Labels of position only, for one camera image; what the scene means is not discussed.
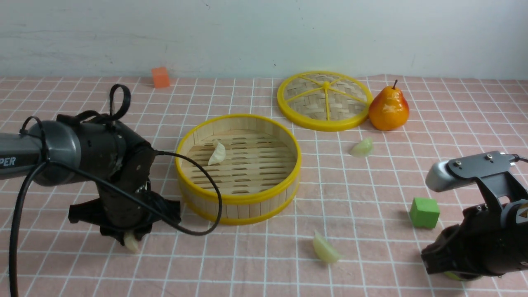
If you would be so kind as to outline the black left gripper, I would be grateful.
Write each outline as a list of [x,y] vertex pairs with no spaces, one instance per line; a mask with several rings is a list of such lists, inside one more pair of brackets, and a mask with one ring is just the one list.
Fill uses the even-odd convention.
[[[100,234],[114,238],[124,246],[124,233],[133,231],[141,241],[144,235],[152,231],[152,225],[160,221],[159,216],[139,206],[121,194],[97,186],[97,199],[70,205],[68,219],[72,224],[86,222],[99,227]],[[181,205],[179,201],[163,198],[154,192],[151,183],[141,185],[132,196],[155,208],[176,223],[181,222]]]

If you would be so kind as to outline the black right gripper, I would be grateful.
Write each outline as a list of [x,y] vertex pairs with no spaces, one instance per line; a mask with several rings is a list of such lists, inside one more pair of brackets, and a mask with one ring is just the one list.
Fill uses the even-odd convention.
[[503,204],[495,213],[485,204],[468,207],[464,219],[421,251],[429,275],[444,272],[487,277],[527,269],[527,201]]

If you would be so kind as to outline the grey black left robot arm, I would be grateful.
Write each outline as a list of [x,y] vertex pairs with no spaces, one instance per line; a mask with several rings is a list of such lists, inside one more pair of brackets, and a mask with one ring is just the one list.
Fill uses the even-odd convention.
[[[45,132],[50,160],[107,181],[180,223],[179,201],[166,200],[151,190],[149,174],[156,157],[151,143],[119,121],[113,126],[95,120],[70,126],[46,120],[41,127],[34,124],[26,135],[2,133],[2,180],[25,176],[45,160],[41,132]],[[102,235],[113,237],[124,245],[127,233],[141,240],[151,232],[153,223],[160,220],[157,215],[105,186],[97,184],[97,192],[97,199],[70,205],[68,219],[71,223],[86,222],[99,226]]]

